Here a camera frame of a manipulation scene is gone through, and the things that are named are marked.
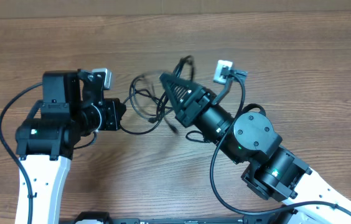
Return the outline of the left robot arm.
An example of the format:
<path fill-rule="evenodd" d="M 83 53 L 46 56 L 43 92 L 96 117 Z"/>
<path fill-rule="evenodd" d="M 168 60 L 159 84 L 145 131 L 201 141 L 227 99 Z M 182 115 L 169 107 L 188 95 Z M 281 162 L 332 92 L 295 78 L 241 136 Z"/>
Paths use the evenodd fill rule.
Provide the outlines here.
<path fill-rule="evenodd" d="M 16 130 L 16 154 L 27 174 L 19 181 L 16 223 L 59 222 L 77 142 L 120 129 L 126 106 L 117 98 L 104 97 L 112 78 L 107 68 L 43 74 L 43 99 Z"/>

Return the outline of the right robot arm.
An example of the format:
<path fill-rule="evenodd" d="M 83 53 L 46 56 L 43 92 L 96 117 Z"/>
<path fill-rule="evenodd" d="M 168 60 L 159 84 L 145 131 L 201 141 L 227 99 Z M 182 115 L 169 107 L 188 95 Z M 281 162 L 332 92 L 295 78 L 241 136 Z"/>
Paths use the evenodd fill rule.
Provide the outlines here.
<path fill-rule="evenodd" d="M 204 141 L 216 145 L 209 178 L 217 200 L 244 217 L 273 217 L 288 212 L 300 223 L 351 223 L 351 201 L 334 190 L 309 164 L 282 146 L 282 137 L 275 132 L 261 105 L 240 103 L 236 115 L 220 106 L 232 83 L 244 87 L 246 76 L 241 70 L 216 73 L 213 80 L 224 86 L 219 94 L 175 75 L 163 73 L 160 76 L 176 120 L 186 128 L 195 126 Z M 235 164 L 248 162 L 241 176 L 247 187 L 260 198 L 273 198 L 283 206 L 249 212 L 226 203 L 214 182 L 219 152 Z"/>

